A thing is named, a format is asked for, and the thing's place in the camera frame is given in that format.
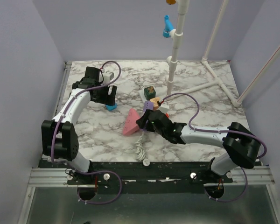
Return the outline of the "pink triangular socket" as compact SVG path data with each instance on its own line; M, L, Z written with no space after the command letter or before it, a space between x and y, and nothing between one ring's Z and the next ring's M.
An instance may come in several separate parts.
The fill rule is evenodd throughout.
M137 111L131 108L128 112L124 127L123 127L123 135L129 136L134 132L139 130L139 126L136 124L136 121L140 118Z

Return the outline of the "beige cube plug adapter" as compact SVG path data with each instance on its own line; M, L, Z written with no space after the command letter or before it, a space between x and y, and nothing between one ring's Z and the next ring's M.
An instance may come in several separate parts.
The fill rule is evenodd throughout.
M160 106L158 105L158 102L160 101L159 97L155 97L150 99L150 101L153 103L153 110L157 110Z

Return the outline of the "blue plug adapter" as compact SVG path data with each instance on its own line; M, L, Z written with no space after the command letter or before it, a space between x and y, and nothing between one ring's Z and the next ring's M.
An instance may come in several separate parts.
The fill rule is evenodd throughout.
M108 111L113 111L117 108L117 103L115 103L114 105L106 105L106 109Z

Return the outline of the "purple power strip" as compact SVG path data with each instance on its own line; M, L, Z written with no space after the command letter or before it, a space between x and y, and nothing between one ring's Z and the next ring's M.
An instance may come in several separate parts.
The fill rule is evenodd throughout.
M145 101L142 109L142 115L144 115L147 111L147 113L150 113L154 108L154 104L151 101Z

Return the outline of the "dark green cube adapter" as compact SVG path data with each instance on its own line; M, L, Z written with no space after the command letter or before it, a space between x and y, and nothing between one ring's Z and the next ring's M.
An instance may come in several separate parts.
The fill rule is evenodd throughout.
M156 97L156 91L153 86L144 88L143 92L146 100L150 100Z

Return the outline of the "white power strip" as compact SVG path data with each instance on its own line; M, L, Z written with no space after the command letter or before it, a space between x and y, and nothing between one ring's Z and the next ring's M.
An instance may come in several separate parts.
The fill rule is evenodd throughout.
M139 91L139 95L140 95L140 99L142 100L142 102L144 103L145 101L147 101L144 97L144 92L143 92L144 89L140 90Z

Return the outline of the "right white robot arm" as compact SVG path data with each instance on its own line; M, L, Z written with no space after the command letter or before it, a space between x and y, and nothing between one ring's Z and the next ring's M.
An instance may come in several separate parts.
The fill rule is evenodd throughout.
M237 122L226 128L193 127L186 123L172 122L159 110L147 109L136 124L141 129L158 133L173 144L196 143L225 149L223 155L211 160L205 171L205 177L211 183L217 182L236 167L254 168L261 145L250 131Z

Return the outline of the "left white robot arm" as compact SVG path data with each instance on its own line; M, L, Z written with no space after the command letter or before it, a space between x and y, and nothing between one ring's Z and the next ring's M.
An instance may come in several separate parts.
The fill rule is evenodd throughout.
M116 108L117 87L110 85L114 73L87 67L84 77L72 85L69 99L61 111L52 119L42 123L42 153L52 163L67 163L79 171L78 179L83 184L94 180L91 162L79 152L75 125L82 110L90 102L106 105L108 110Z

